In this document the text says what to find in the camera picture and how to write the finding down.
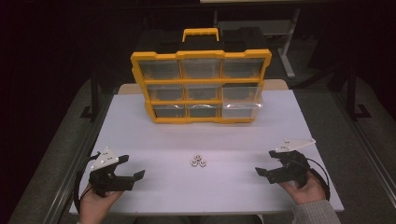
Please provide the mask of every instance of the transparent drawer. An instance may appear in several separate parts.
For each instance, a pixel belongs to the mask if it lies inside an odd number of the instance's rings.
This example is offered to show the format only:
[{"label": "transparent drawer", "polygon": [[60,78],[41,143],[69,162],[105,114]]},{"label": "transparent drawer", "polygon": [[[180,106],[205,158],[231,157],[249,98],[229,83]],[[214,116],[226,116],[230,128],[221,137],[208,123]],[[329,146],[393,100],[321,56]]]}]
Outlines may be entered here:
[{"label": "transparent drawer", "polygon": [[218,78],[220,59],[186,59],[181,61],[184,78]]},{"label": "transparent drawer", "polygon": [[147,85],[149,98],[159,101],[182,100],[183,92],[180,84],[172,85]]},{"label": "transparent drawer", "polygon": [[261,97],[260,88],[250,84],[225,84],[221,88],[222,101],[255,102]]},{"label": "transparent drawer", "polygon": [[185,118],[184,105],[154,105],[152,107],[157,118]]},{"label": "transparent drawer", "polygon": [[180,78],[178,61],[141,61],[139,62],[144,79]]},{"label": "transparent drawer", "polygon": [[262,100],[258,103],[226,103],[223,104],[221,115],[224,119],[255,119],[262,108]]},{"label": "transparent drawer", "polygon": [[219,98],[219,84],[185,84],[188,100],[215,100]]},{"label": "transparent drawer", "polygon": [[214,118],[218,115],[218,105],[187,105],[191,118]]},{"label": "transparent drawer", "polygon": [[223,77],[259,77],[263,59],[225,59],[223,61]]}]

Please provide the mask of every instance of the hand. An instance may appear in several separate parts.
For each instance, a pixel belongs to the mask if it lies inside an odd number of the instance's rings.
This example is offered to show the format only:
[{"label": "hand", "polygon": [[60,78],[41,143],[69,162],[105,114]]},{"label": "hand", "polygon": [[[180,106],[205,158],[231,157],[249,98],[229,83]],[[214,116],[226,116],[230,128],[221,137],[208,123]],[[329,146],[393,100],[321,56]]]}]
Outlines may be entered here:
[{"label": "hand", "polygon": [[79,222],[81,224],[99,224],[108,214],[111,205],[122,195],[123,191],[115,191],[110,194],[106,192],[106,197],[102,198],[88,184],[81,199]]},{"label": "hand", "polygon": [[292,184],[285,182],[279,183],[290,197],[297,203],[312,203],[326,199],[326,195],[318,179],[312,175],[309,171],[306,174],[306,184],[302,188],[298,188],[297,183],[293,186]]}]

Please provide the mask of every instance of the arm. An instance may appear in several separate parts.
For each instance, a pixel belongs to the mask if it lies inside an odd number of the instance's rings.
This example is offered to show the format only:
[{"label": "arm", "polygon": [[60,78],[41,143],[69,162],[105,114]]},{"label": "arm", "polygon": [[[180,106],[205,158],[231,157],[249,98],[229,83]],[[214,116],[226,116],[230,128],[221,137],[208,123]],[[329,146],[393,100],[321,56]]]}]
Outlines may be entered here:
[{"label": "arm", "polygon": [[106,197],[102,198],[91,189],[91,184],[88,184],[84,193],[81,199],[79,222],[81,224],[100,224],[107,216],[111,205],[121,196],[123,191],[116,191],[111,194],[107,192]]},{"label": "arm", "polygon": [[310,173],[307,173],[307,182],[302,188],[290,183],[279,183],[290,197],[297,203],[293,208],[294,224],[316,223],[332,224],[340,223],[319,181]]}]

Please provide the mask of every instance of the table top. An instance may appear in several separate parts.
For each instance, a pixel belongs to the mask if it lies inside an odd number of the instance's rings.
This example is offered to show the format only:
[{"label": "table top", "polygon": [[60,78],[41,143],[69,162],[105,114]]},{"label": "table top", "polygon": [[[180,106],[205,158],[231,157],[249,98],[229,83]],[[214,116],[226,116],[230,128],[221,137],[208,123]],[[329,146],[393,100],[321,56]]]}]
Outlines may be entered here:
[{"label": "table top", "polygon": [[[116,175],[141,170],[146,174],[110,213],[200,216],[290,211],[294,206],[290,196],[258,176],[255,167],[281,167],[268,151],[285,137],[310,139],[311,133],[292,91],[263,91],[262,97],[263,108],[252,123],[174,125],[152,123],[141,94],[114,96],[92,154],[110,147],[118,156],[130,155]],[[300,152],[324,166],[315,145]],[[206,167],[191,166],[196,154],[207,161]],[[314,163],[311,166],[324,175]],[[332,182],[330,187],[332,207],[344,210]],[[74,205],[70,212],[77,212]]]}]

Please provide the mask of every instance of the white plastic bracket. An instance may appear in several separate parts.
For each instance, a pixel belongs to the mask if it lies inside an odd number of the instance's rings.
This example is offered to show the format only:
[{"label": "white plastic bracket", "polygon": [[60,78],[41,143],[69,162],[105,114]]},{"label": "white plastic bracket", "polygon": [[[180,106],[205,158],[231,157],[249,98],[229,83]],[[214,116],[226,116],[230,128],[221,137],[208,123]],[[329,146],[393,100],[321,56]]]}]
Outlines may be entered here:
[{"label": "white plastic bracket", "polygon": [[295,139],[295,138],[284,138],[283,142],[275,149],[276,152],[288,152],[297,150],[298,148],[307,147],[315,144],[315,139]]},{"label": "white plastic bracket", "polygon": [[119,157],[114,152],[106,147],[106,149],[99,155],[98,159],[91,166],[91,171],[99,170],[119,161]]}]

